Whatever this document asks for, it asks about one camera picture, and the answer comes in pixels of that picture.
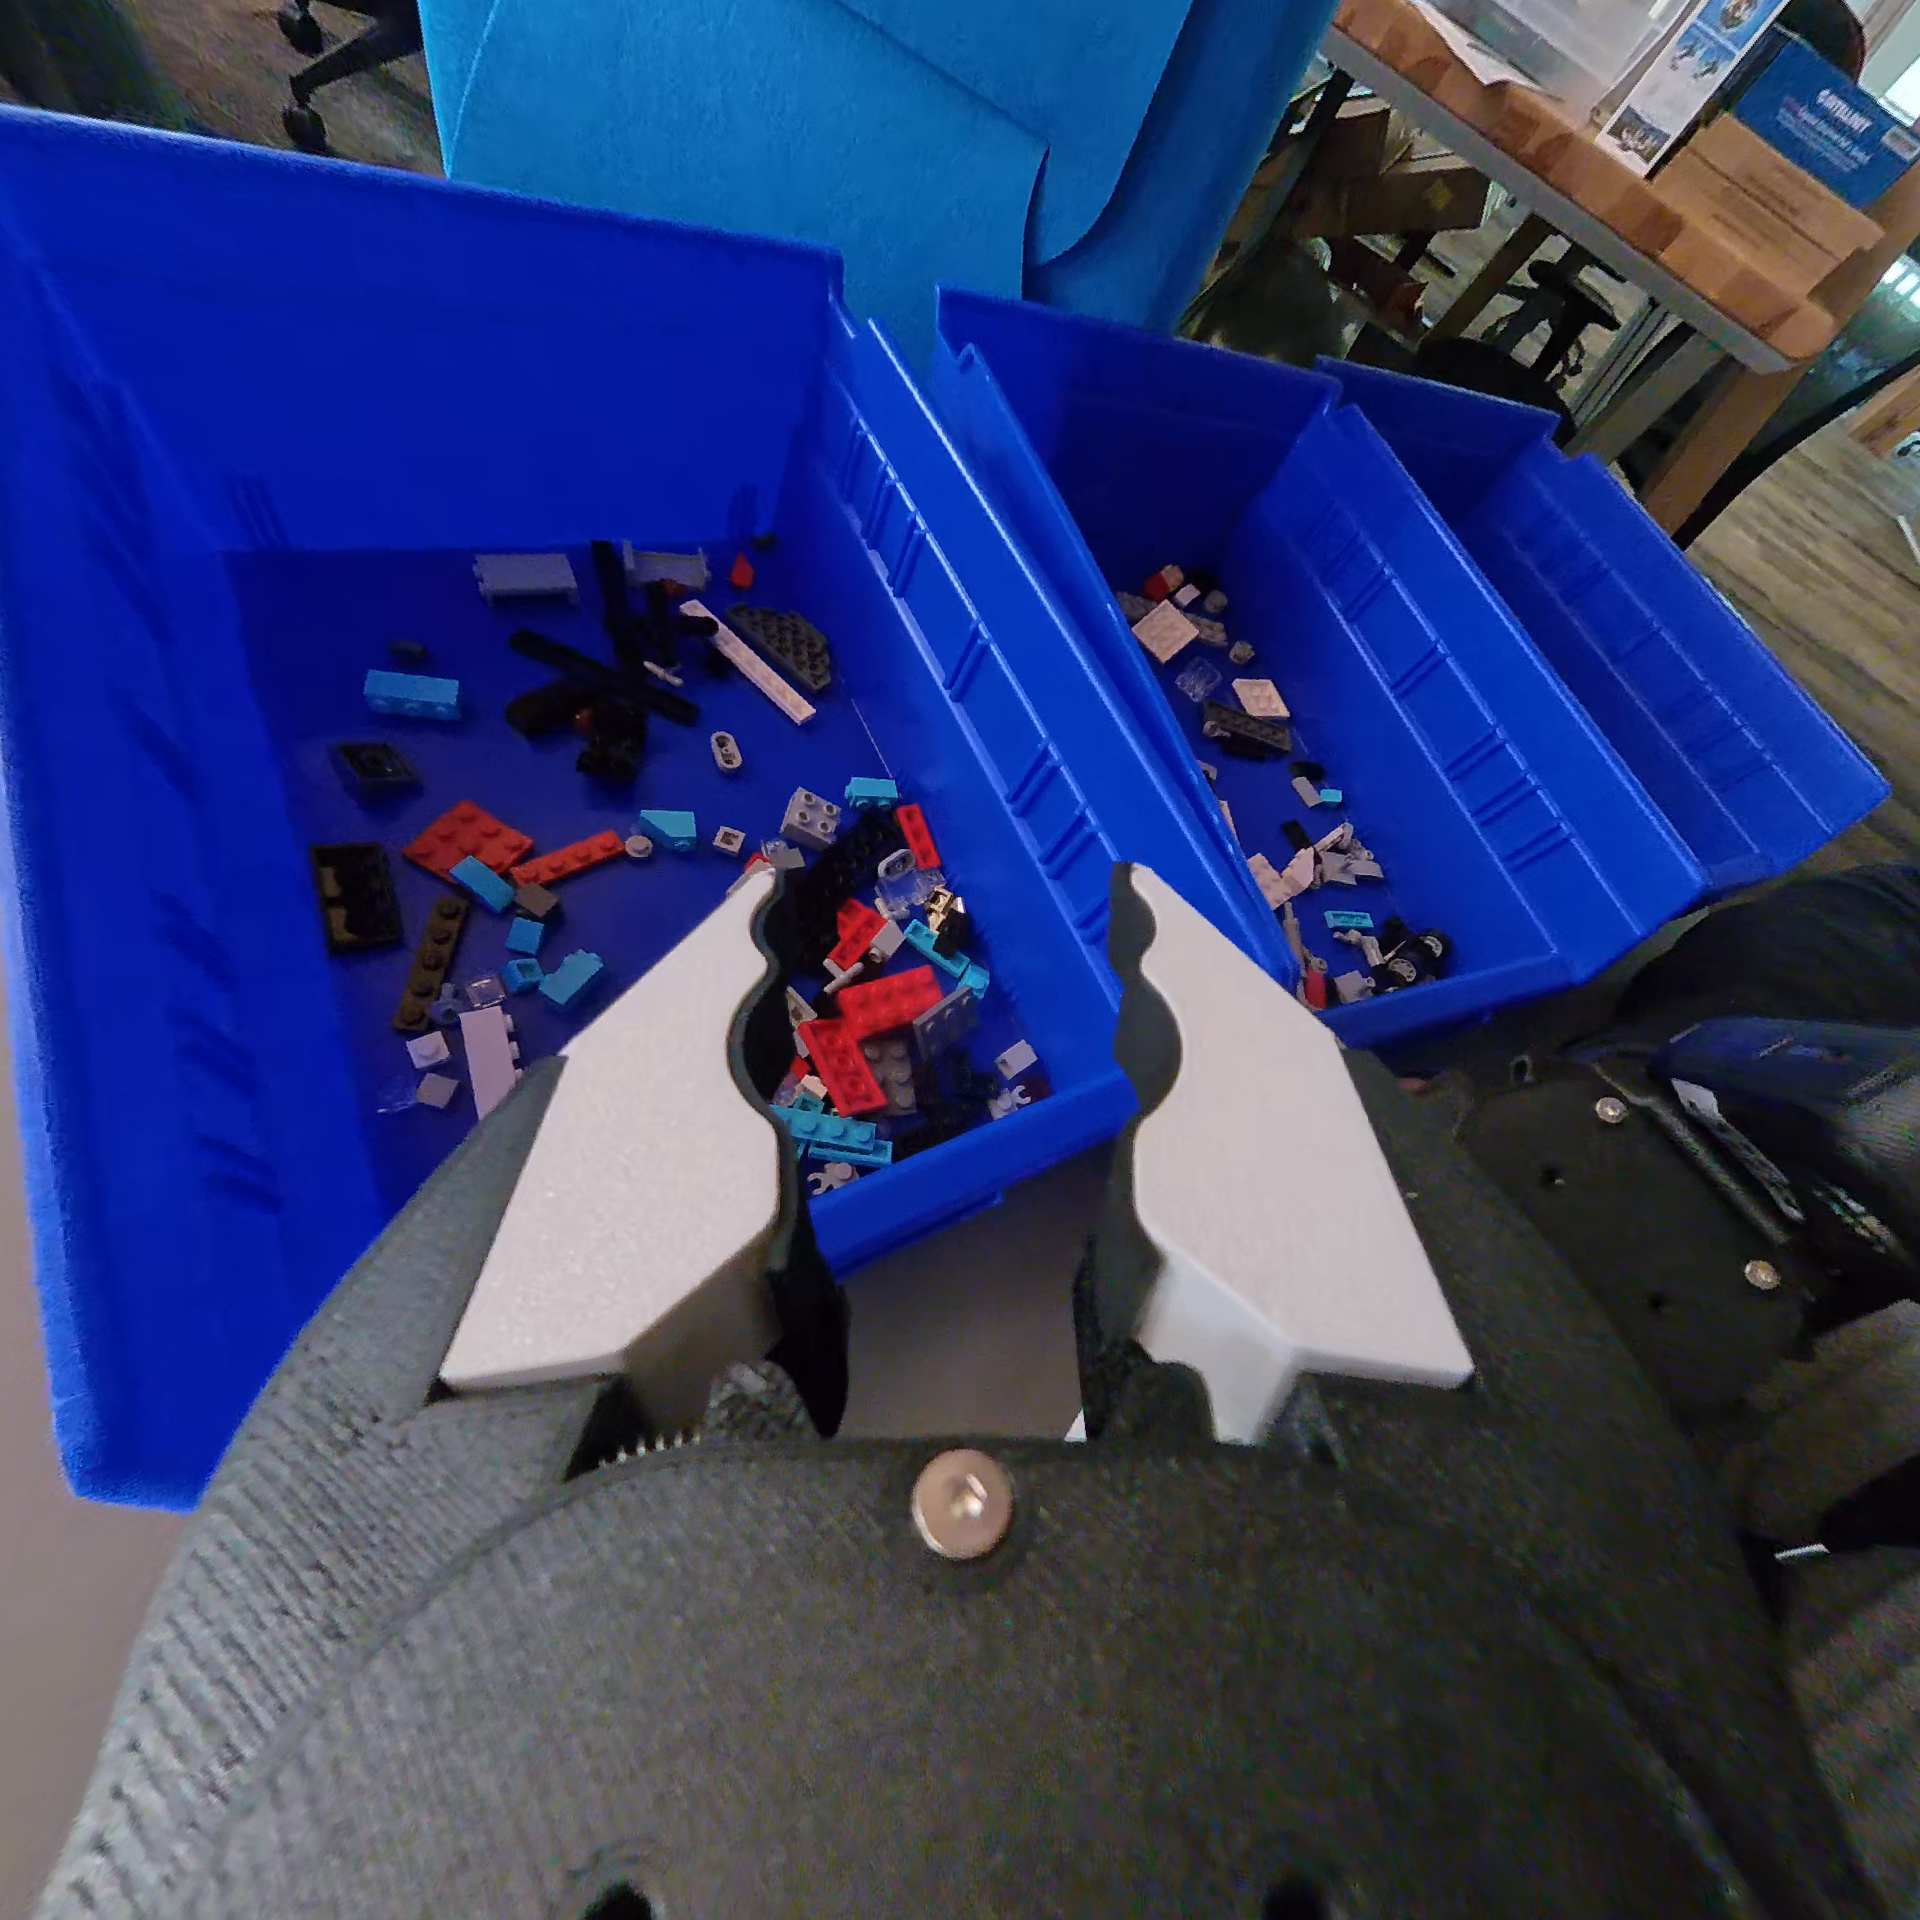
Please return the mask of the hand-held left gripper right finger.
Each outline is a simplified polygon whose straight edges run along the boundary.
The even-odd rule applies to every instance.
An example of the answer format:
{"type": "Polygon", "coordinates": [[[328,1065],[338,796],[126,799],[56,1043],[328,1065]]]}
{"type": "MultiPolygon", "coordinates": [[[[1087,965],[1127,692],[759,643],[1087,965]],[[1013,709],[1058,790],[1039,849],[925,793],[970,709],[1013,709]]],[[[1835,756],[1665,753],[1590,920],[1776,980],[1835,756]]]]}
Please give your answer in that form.
{"type": "Polygon", "coordinates": [[[1114,868],[1122,1126],[1074,1280],[1078,1443],[1152,1421],[1260,1445],[1305,1381],[1477,1416],[1477,1357],[1348,1054],[1145,861],[1114,868]]]}

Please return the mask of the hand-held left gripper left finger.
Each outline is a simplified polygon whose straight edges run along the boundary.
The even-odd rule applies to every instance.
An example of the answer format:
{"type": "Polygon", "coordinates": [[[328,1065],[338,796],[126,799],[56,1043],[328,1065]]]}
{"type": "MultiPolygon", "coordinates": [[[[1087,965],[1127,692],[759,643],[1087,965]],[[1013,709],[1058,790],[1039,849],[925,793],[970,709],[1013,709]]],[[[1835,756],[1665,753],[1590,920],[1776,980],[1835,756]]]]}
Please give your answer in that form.
{"type": "Polygon", "coordinates": [[[562,1048],[444,1388],[623,1378],[643,1429],[671,1434],[733,1361],[772,1357],[839,1434],[850,1311],[753,1080],[753,1043],[782,1024],[772,904],[772,870],[733,882],[562,1048]]]}

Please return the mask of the pile of red black bricks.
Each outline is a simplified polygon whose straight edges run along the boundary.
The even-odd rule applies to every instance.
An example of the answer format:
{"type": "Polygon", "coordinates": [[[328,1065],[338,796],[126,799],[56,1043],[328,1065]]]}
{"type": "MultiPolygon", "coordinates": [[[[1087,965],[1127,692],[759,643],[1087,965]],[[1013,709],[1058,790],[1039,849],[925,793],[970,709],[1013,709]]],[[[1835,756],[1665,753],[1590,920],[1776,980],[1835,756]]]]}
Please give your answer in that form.
{"type": "Polygon", "coordinates": [[[1046,1097],[945,809],[886,756],[816,627],[703,606],[617,548],[531,565],[347,550],[293,587],[276,715],[379,1183],[412,1191],[506,1060],[558,1054],[733,885],[779,875],[768,1099],[816,1196],[1046,1097]]]}

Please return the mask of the blue plastic bin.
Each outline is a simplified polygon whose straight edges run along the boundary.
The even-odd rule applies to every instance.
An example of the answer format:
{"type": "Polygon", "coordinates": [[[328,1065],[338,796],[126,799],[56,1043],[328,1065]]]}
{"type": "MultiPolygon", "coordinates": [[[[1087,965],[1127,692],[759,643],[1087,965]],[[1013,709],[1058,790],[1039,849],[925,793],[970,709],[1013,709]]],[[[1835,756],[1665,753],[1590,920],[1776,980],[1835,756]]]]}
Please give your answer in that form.
{"type": "Polygon", "coordinates": [[[1784,877],[1888,776],[1754,627],[1541,408],[1318,359],[1645,786],[1702,902],[1784,877]]]}
{"type": "Polygon", "coordinates": [[[4,113],[4,975],[56,1443],[188,1509],[301,1325],[473,1126],[388,1112],[470,802],[605,974],[782,793],[898,779],[972,908],[982,1043],[1047,1090],[820,1212],[839,1270],[1114,1136],[1105,889],[1210,908],[1117,692],[833,253],[390,168],[4,113]]]}
{"type": "Polygon", "coordinates": [[[1117,614],[1162,565],[1216,582],[1386,897],[1453,938],[1440,983],[1326,1014],[1343,1041],[1415,1054],[1582,985],[1694,902],[1684,843],[1331,378],[944,288],[931,394],[1188,816],[1228,938],[1292,980],[1117,614]]]}

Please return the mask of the pile of pale grey bricks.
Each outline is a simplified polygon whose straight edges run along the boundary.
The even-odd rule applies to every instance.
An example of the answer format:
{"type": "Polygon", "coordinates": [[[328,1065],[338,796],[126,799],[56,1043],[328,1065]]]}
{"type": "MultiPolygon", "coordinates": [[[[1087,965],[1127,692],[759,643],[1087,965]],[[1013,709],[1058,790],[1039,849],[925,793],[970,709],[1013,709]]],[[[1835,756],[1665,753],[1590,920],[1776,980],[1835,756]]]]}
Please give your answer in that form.
{"type": "Polygon", "coordinates": [[[1117,614],[1173,698],[1228,844],[1285,950],[1297,1003],[1331,1014],[1440,983],[1455,961],[1453,938],[1393,908],[1348,793],[1304,741],[1258,645],[1228,630],[1228,610],[1207,571],[1178,565],[1117,590],[1117,614]]]}

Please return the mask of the grey desk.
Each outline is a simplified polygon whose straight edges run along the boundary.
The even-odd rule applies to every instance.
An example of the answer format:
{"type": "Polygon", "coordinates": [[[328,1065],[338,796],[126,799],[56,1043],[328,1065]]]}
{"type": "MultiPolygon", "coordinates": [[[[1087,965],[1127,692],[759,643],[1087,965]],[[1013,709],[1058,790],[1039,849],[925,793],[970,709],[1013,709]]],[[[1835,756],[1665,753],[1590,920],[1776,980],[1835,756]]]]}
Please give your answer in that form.
{"type": "MultiPolygon", "coordinates": [[[[1109,1161],[1100,1141],[845,1274],[839,1435],[1067,1429],[1079,1406],[1067,1291],[1109,1161]]],[[[61,1477],[4,1060],[4,1917],[29,1917],[57,1860],[178,1534],[178,1516],[81,1502],[61,1477]]]]}

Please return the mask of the black mesh chair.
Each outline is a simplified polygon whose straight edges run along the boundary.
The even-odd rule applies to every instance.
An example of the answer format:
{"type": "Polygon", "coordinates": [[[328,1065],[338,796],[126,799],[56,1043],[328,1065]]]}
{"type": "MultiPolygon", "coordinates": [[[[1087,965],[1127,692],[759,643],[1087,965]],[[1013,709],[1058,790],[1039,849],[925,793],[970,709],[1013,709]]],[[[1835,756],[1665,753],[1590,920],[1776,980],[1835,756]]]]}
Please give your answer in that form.
{"type": "Polygon", "coordinates": [[[1566,375],[1582,364],[1582,335],[1617,333],[1619,313],[1590,282],[1596,265],[1588,252],[1538,258],[1505,295],[1515,307],[1477,340],[1427,335],[1415,351],[1419,378],[1557,408],[1566,375]]]}

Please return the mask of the blue felt bag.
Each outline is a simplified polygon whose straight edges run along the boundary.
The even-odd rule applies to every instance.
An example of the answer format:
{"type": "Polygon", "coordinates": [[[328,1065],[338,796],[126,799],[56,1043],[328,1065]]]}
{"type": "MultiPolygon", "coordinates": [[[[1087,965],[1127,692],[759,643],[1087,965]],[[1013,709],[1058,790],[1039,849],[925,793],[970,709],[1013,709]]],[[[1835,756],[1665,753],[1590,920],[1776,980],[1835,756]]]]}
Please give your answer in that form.
{"type": "Polygon", "coordinates": [[[421,4],[444,168],[1176,331],[1331,4],[421,4]]]}

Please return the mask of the blue cardboard box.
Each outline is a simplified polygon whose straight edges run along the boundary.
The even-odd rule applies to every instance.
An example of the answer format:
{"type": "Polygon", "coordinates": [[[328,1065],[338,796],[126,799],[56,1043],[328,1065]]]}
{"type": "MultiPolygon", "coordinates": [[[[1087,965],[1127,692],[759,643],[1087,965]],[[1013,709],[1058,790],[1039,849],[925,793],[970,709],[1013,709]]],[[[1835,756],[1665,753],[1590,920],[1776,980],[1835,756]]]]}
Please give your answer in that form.
{"type": "Polygon", "coordinates": [[[1766,30],[1726,113],[1860,211],[1917,164],[1917,126],[1778,23],[1766,30]]]}

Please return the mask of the printed leaflet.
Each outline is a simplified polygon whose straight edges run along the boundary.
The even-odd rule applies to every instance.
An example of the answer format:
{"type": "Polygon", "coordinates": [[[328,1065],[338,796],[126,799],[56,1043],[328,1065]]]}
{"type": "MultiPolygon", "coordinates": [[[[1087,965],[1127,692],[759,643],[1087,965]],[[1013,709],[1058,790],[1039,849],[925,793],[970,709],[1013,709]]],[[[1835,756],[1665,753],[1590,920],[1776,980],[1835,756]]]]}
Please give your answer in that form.
{"type": "Polygon", "coordinates": [[[1596,112],[1596,146],[1649,176],[1778,12],[1784,4],[1682,4],[1619,94],[1596,112]]]}

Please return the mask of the black office chair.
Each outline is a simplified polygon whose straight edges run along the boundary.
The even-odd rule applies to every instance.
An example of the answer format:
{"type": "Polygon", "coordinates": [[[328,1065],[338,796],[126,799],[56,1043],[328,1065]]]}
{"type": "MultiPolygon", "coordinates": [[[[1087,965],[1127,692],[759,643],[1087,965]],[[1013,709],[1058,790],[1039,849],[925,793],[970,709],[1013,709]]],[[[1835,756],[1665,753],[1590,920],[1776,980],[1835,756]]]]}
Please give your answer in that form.
{"type": "Polygon", "coordinates": [[[305,57],[286,80],[286,106],[279,126],[293,149],[322,157],[325,126],[317,112],[317,94],[342,77],[379,71],[399,57],[421,53],[421,8],[418,4],[322,4],[333,12],[363,19],[364,27],[342,39],[325,43],[322,23],[312,16],[312,4],[276,4],[274,23],[283,43],[305,57]]]}

